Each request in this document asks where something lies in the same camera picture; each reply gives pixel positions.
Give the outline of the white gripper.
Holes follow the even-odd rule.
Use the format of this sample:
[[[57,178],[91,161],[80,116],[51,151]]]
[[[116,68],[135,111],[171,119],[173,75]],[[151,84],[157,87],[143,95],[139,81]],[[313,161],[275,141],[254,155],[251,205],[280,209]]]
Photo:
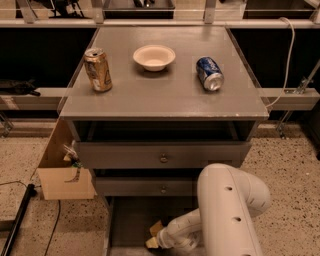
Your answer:
[[[152,236],[145,242],[148,249],[156,249],[159,246],[164,249],[176,248],[186,250],[188,248],[188,226],[190,223],[182,218],[172,220],[166,227],[159,220],[153,224],[149,232]]]

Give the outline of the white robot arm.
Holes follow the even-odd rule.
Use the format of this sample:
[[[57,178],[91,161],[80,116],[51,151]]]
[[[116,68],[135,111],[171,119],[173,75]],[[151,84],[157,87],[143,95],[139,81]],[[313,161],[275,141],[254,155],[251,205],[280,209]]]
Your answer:
[[[257,176],[226,164],[210,164],[197,181],[198,208],[150,228],[149,249],[174,249],[186,256],[199,245],[206,256],[263,256],[252,219],[271,203]]]

